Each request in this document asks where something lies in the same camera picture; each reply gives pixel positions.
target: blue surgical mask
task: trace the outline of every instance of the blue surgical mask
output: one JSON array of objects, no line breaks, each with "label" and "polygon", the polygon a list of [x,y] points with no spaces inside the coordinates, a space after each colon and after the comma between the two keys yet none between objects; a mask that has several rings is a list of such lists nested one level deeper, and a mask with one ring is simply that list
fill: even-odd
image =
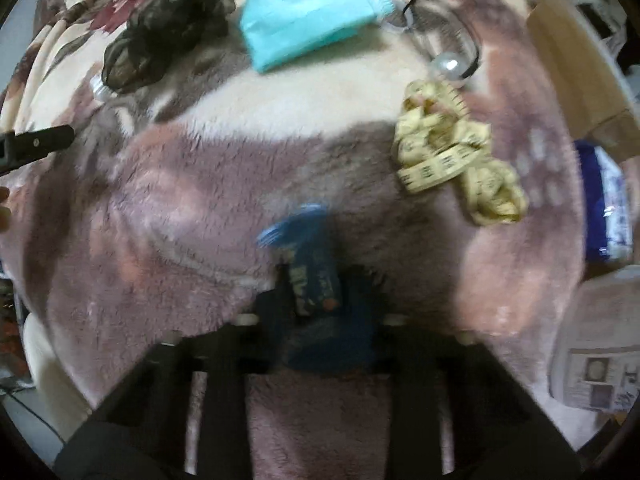
[{"label": "blue surgical mask", "polygon": [[240,30],[253,67],[265,72],[393,11],[392,0],[246,0]]}]

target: plush fabric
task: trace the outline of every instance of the plush fabric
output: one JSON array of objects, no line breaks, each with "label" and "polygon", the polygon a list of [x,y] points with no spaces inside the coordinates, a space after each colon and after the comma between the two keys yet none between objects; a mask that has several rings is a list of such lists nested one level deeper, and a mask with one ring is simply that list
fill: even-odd
[{"label": "plush fabric", "polygon": [[[407,37],[367,28],[259,75],[238,10],[229,37],[202,43],[154,85],[98,102],[90,81],[104,50],[144,1],[96,0],[75,21],[60,17],[4,103],[20,108],[19,130],[70,123],[78,134],[2,179],[14,225],[0,254],[93,406],[167,330],[208,332],[249,308],[273,269],[256,235],[313,200],[334,215],[340,261],[385,273],[399,312],[475,330],[574,446],[590,436],[594,415],[556,403],[546,386],[582,274],[584,218],[571,139],[527,35],[533,0],[448,0],[484,47],[463,91],[471,118],[491,123],[494,155],[514,165],[530,201],[520,223],[485,228],[453,183],[409,196],[396,179],[403,91],[429,75]],[[385,380],[251,378],[249,414],[258,478],[383,474]]]}]

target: yellow measuring tape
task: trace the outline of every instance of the yellow measuring tape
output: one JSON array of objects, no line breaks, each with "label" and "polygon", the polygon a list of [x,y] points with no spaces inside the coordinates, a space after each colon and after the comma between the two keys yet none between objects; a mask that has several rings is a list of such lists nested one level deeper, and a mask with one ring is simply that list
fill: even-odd
[{"label": "yellow measuring tape", "polygon": [[491,127],[471,121],[445,81],[414,81],[405,91],[393,154],[398,176],[418,193],[459,176],[469,213],[480,225],[519,221],[527,198],[510,164],[491,156]]}]

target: floor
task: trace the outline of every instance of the floor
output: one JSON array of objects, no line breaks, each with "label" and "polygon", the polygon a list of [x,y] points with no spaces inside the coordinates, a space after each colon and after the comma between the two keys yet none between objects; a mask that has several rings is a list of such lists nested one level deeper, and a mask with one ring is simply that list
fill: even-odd
[{"label": "floor", "polygon": [[[20,399],[24,404],[29,406],[34,412],[40,415],[44,420],[48,420],[48,416],[44,406],[38,398],[36,390],[23,390],[17,392],[15,397]],[[22,434],[27,444],[36,452],[40,459],[47,465],[53,465],[53,461],[62,449],[62,443],[59,439],[36,417],[31,415],[20,404],[15,402],[8,396],[2,396],[2,405],[4,406],[9,417]]]},{"label": "floor", "polygon": [[18,0],[0,27],[0,92],[9,83],[15,66],[31,43],[37,1]]},{"label": "floor", "polygon": [[[37,1],[18,0],[0,27],[0,89],[4,89],[9,83],[15,66],[31,43]],[[46,410],[36,390],[23,390],[15,396],[48,422]],[[51,466],[62,448],[62,443],[49,428],[13,399],[7,396],[1,396],[0,399],[27,443],[44,463]]]}]

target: eyeglasses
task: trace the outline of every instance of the eyeglasses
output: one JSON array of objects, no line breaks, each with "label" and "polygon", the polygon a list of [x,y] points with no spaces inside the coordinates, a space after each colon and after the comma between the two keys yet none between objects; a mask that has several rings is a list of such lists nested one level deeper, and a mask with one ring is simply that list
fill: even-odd
[{"label": "eyeglasses", "polygon": [[476,72],[481,41],[454,9],[441,0],[409,0],[401,15],[404,25],[390,23],[391,27],[411,32],[417,49],[447,78],[462,80]]}]

